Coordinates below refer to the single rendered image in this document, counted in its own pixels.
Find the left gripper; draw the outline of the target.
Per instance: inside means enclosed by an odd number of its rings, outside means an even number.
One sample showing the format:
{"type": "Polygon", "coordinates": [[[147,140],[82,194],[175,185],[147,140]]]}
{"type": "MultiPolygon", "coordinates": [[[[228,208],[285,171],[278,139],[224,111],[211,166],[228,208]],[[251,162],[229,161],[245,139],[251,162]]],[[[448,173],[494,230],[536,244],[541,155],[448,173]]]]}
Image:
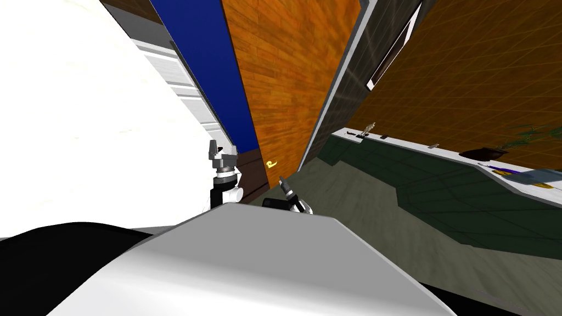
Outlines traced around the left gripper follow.
{"type": "Polygon", "coordinates": [[[234,168],[237,165],[238,151],[234,145],[228,152],[224,154],[218,153],[218,146],[216,140],[210,140],[209,154],[212,162],[212,167],[218,168],[234,168]]]}

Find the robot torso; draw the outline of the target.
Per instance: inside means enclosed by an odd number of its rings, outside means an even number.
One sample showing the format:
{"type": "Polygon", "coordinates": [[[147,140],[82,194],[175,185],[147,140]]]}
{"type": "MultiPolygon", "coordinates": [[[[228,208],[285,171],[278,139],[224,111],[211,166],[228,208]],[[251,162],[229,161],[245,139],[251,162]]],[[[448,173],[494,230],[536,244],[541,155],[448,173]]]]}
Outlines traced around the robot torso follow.
{"type": "Polygon", "coordinates": [[[143,240],[47,316],[456,316],[337,220],[228,203],[143,240]]]}

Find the orange wooden door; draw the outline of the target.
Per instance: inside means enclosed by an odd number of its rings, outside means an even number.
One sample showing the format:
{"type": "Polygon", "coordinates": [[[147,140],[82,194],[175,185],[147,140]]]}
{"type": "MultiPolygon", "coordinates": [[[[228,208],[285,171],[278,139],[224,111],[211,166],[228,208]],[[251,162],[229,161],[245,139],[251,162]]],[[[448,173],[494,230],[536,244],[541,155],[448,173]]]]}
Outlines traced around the orange wooden door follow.
{"type": "Polygon", "coordinates": [[[359,0],[222,0],[269,187],[295,173],[359,0]]]}

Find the dark green kitchen counter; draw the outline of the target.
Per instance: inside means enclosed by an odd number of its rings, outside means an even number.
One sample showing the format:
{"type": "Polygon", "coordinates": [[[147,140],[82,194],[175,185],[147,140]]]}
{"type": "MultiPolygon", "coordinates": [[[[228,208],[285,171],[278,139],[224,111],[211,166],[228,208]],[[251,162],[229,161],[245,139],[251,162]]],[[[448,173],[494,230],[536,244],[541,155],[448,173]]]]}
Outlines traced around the dark green kitchen counter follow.
{"type": "Polygon", "coordinates": [[[492,169],[376,134],[359,139],[347,128],[318,156],[394,187],[402,209],[461,244],[562,260],[562,201],[525,194],[492,169]]]}

